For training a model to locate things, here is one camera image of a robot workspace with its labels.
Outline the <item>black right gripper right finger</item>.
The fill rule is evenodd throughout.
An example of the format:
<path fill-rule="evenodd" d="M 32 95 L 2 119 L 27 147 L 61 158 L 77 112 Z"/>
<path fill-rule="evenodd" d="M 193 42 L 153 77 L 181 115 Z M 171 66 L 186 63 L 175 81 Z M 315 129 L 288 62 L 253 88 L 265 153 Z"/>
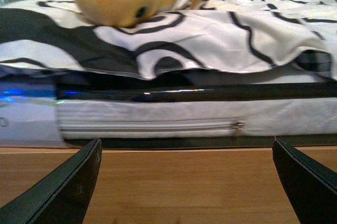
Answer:
<path fill-rule="evenodd" d="M 273 161 L 300 223 L 336 223 L 336 172 L 276 139 Z"/>

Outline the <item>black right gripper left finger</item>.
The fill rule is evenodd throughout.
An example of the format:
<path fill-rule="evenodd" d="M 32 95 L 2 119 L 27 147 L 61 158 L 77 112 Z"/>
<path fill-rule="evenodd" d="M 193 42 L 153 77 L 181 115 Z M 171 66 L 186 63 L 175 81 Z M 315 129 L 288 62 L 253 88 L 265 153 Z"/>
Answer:
<path fill-rule="evenodd" d="M 1 207 L 1 223 L 83 223 L 101 160 L 101 140 L 92 140 L 42 180 Z"/>

